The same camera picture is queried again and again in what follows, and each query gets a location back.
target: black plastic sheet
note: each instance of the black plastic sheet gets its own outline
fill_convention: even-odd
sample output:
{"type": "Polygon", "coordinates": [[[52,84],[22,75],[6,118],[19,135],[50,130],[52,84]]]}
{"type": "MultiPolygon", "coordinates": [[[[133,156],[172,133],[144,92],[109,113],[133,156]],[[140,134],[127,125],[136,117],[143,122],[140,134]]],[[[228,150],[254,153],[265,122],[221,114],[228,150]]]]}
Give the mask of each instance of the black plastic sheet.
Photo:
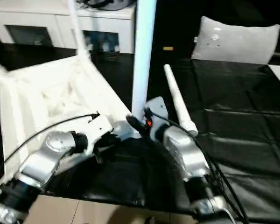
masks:
{"type": "MultiPolygon", "coordinates": [[[[25,67],[70,54],[73,51],[66,49],[46,53],[44,48],[0,45],[0,62],[8,68],[16,66],[18,57],[25,67]],[[32,62],[31,52],[37,49],[41,58],[32,62]]],[[[163,71],[167,62],[204,150],[219,162],[248,216],[252,221],[280,223],[280,81],[264,65],[153,58],[147,98],[162,96],[175,121],[163,71]]],[[[95,63],[131,108],[133,55],[99,55],[95,63]]],[[[189,213],[178,172],[168,165],[160,146],[128,139],[103,153],[103,159],[103,165],[89,159],[57,176],[47,194],[189,213]]]]}

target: cushion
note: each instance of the cushion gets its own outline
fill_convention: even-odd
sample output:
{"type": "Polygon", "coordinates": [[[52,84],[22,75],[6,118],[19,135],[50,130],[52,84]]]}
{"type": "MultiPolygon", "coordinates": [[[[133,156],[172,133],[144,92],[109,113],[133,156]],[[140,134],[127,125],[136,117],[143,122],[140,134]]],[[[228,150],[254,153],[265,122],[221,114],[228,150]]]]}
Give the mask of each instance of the cushion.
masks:
{"type": "Polygon", "coordinates": [[[268,64],[279,36],[280,25],[231,26],[201,18],[193,59],[268,64]]]}

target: cabinet door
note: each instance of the cabinet door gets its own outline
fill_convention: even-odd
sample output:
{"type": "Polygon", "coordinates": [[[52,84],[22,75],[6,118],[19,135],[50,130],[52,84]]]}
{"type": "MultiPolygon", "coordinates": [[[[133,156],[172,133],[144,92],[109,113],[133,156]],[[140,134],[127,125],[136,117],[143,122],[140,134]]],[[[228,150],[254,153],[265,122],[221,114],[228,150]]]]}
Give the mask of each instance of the cabinet door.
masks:
{"type": "Polygon", "coordinates": [[[0,12],[0,40],[64,47],[54,15],[0,12]]]}
{"type": "MultiPolygon", "coordinates": [[[[69,16],[56,16],[65,47],[77,48],[69,16]]],[[[88,49],[133,53],[134,26],[132,20],[99,17],[79,17],[88,49]]]]}

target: tile floor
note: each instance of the tile floor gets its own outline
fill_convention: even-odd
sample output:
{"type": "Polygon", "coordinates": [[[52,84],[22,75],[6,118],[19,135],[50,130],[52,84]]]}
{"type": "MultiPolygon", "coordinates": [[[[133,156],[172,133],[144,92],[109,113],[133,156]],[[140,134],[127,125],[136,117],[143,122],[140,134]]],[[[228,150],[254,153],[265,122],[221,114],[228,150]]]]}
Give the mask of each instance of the tile floor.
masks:
{"type": "Polygon", "coordinates": [[[60,197],[39,196],[25,224],[144,224],[146,218],[173,224],[194,224],[186,215],[60,197]]]}

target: black cable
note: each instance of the black cable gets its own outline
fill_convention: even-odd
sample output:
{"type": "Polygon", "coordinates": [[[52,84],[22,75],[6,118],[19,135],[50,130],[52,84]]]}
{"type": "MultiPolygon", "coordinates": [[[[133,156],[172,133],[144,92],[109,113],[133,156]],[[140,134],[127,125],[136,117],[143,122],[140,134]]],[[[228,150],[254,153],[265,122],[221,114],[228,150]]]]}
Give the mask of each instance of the black cable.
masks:
{"type": "Polygon", "coordinates": [[[246,211],[245,211],[245,209],[244,209],[242,203],[240,202],[240,200],[239,200],[237,194],[235,193],[234,189],[233,189],[232,186],[230,185],[228,179],[226,178],[226,176],[225,176],[224,173],[222,172],[221,168],[218,166],[217,162],[215,162],[207,152],[205,152],[205,151],[202,150],[202,146],[200,145],[200,143],[198,142],[198,140],[195,138],[195,136],[192,135],[192,134],[191,134],[187,129],[185,129],[184,127],[180,126],[179,124],[175,123],[174,121],[171,121],[171,120],[169,120],[169,119],[167,119],[167,118],[165,118],[165,117],[163,117],[163,116],[161,116],[161,115],[159,115],[159,114],[156,114],[156,113],[152,112],[149,108],[145,109],[145,113],[148,113],[148,115],[154,115],[154,116],[156,116],[156,117],[158,117],[158,118],[160,118],[160,119],[162,119],[162,120],[167,121],[169,124],[171,124],[171,125],[173,125],[173,126],[176,126],[176,127],[180,128],[180,129],[182,129],[190,138],[193,139],[193,141],[196,143],[196,145],[200,148],[200,150],[202,151],[202,153],[205,155],[206,160],[209,160],[209,162],[210,162],[210,171],[211,171],[212,175],[214,175],[215,177],[217,176],[217,175],[215,174],[215,171],[213,170],[212,164],[215,166],[216,170],[219,172],[219,174],[220,174],[220,176],[222,177],[223,181],[225,182],[227,188],[229,189],[229,191],[231,192],[233,198],[235,199],[236,203],[238,204],[238,207],[239,207],[239,209],[240,209],[242,215],[240,215],[238,209],[234,206],[234,204],[233,204],[232,201],[227,197],[226,194],[224,194],[224,197],[226,196],[226,197],[228,198],[228,199],[227,199],[228,203],[231,205],[232,209],[233,209],[233,210],[235,211],[235,213],[239,216],[239,218],[242,219],[242,222],[245,223],[245,224],[249,224],[250,222],[249,222],[249,218],[248,218],[248,216],[247,216],[247,213],[246,213],[246,211]]]}
{"type": "Polygon", "coordinates": [[[76,119],[79,119],[79,118],[84,118],[84,117],[91,117],[93,116],[93,114],[85,114],[85,115],[81,115],[81,116],[76,116],[76,117],[73,117],[73,118],[69,118],[69,119],[65,119],[65,120],[62,120],[62,121],[59,121],[55,124],[52,124],[40,131],[38,131],[37,133],[33,134],[32,136],[30,136],[29,138],[27,138],[19,147],[17,147],[1,164],[0,164],[0,170],[4,167],[4,164],[9,161],[24,145],[26,145],[28,142],[30,142],[33,138],[35,138],[37,135],[47,131],[48,129],[52,128],[52,127],[55,127],[59,124],[62,124],[62,123],[65,123],[65,122],[68,122],[68,121],[71,121],[71,120],[76,120],[76,119]]]}

